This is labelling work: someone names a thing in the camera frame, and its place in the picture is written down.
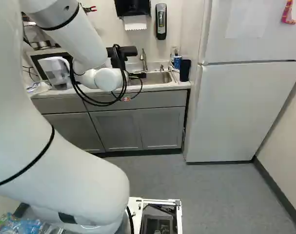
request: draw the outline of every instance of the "white refrigerator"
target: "white refrigerator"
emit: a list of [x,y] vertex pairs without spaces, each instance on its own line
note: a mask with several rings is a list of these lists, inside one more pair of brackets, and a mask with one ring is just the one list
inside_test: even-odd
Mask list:
[[296,82],[287,0],[186,0],[181,50],[192,60],[187,162],[251,160]]

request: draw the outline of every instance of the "floor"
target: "floor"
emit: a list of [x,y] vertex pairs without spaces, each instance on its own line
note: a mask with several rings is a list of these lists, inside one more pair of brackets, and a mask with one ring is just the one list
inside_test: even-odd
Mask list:
[[181,199],[184,234],[296,234],[252,164],[188,166],[182,155],[107,160],[126,172],[131,196]]

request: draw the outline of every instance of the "sink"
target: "sink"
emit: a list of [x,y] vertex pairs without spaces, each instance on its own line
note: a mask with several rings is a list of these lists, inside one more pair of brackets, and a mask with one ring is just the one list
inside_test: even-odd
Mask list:
[[172,74],[170,72],[164,71],[147,71],[147,72],[139,72],[139,73],[130,73],[130,80],[128,85],[141,85],[140,80],[131,79],[131,77],[139,77],[142,80],[143,85],[147,84],[167,84],[173,80]]

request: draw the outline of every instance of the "refrigerator door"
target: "refrigerator door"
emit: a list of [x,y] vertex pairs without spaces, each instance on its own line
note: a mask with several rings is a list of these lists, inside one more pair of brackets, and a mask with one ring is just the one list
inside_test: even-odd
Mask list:
[[296,62],[202,68],[186,161],[251,160],[296,81]]
[[281,22],[286,2],[209,0],[199,63],[296,60],[296,24]]

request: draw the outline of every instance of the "plastic bag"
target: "plastic bag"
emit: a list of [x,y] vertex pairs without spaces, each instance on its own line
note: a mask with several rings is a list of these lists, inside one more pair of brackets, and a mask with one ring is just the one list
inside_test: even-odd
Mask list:
[[8,213],[7,223],[0,234],[39,234],[43,224],[37,220],[16,219]]

